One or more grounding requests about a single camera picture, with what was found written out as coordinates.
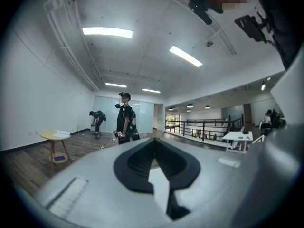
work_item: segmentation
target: cap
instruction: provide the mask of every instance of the cap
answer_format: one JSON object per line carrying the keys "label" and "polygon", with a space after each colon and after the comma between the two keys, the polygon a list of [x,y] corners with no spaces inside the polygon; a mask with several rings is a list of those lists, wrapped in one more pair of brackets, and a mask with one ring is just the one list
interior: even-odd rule
{"label": "cap", "polygon": [[124,93],[124,94],[122,94],[121,97],[122,97],[122,98],[129,98],[129,100],[131,100],[131,96],[130,96],[129,93]]}

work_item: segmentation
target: smoke detector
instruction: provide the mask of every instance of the smoke detector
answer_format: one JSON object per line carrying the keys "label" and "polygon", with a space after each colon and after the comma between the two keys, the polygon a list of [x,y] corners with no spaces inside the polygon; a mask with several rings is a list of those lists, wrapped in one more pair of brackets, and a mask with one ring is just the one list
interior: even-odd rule
{"label": "smoke detector", "polygon": [[212,42],[212,41],[208,41],[207,44],[206,44],[206,47],[209,48],[209,47],[211,47],[212,45],[213,45],[213,42]]}

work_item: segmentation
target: pipe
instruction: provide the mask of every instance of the pipe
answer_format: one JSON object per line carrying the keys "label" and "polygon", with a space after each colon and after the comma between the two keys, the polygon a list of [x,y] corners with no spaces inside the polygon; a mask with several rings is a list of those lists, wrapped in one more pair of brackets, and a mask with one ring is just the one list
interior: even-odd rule
{"label": "pipe", "polygon": [[68,58],[68,60],[71,62],[72,66],[76,69],[76,71],[80,74],[80,76],[90,85],[93,87],[93,89],[95,90],[99,90],[99,88],[93,83],[93,81],[90,79],[90,77],[84,72],[83,68],[81,67],[81,65],[79,64],[78,60],[76,59],[73,51],[71,50],[70,46],[68,46],[68,42],[65,38],[65,36],[63,35],[62,31],[59,29],[60,26],[58,26],[58,21],[56,16],[54,15],[54,10],[60,8],[61,6],[63,6],[63,1],[60,1],[60,4],[58,5],[56,0],[52,0],[55,5],[53,4],[53,8],[47,12],[47,8],[46,5],[51,3],[51,0],[48,0],[48,2],[44,3],[43,7],[45,10],[45,13],[47,15],[47,18],[49,20],[49,23],[51,25],[51,28],[55,34],[55,37],[57,38],[59,44],[61,45],[61,48],[64,49],[64,53],[66,55],[66,57]]}
{"label": "pipe", "polygon": [[[75,4],[75,10],[76,10],[76,15],[77,15],[77,19],[78,19],[79,29],[80,29],[80,31],[82,31],[82,26],[81,26],[81,21],[80,21],[78,6],[77,6],[77,0],[74,1],[74,4]],[[90,49],[89,49],[89,46],[87,45],[87,42],[86,42],[86,39],[85,39],[85,36],[84,36],[83,33],[82,33],[82,38],[83,38],[83,40],[84,40],[85,46],[86,46],[86,48],[87,48],[87,50],[88,50],[88,52],[89,52],[89,54],[90,54],[90,57],[91,57],[91,59],[92,59],[92,62],[93,62],[93,65],[92,65],[92,66],[94,66],[94,67],[96,68],[96,70],[97,70],[99,76],[102,78],[102,75],[100,74],[100,72],[99,72],[99,70],[98,70],[98,68],[97,68],[97,66],[96,66],[96,64],[95,64],[95,61],[94,61],[94,59],[93,59],[93,56],[92,56],[92,54],[91,54],[91,51],[90,51]]]}

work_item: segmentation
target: pants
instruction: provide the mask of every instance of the pants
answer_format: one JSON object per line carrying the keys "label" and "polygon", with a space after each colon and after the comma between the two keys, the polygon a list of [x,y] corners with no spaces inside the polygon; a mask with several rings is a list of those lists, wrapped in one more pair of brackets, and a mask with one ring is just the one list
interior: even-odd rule
{"label": "pants", "polygon": [[124,139],[118,138],[118,144],[130,142],[130,136],[126,134]]}
{"label": "pants", "polygon": [[103,120],[99,119],[98,123],[96,124],[96,127],[95,127],[95,132],[99,132],[99,127],[100,127],[100,124],[103,122]]}

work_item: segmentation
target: white table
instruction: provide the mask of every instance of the white table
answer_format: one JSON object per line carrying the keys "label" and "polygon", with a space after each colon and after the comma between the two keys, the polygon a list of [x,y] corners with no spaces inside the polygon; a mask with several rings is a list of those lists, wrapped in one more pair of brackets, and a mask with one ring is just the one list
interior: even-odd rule
{"label": "white table", "polygon": [[229,132],[222,139],[227,140],[226,151],[228,151],[229,148],[229,140],[232,140],[233,142],[234,141],[245,142],[243,152],[246,152],[247,141],[253,141],[253,136],[252,136],[252,132],[249,132],[248,134],[243,134],[243,132]]}

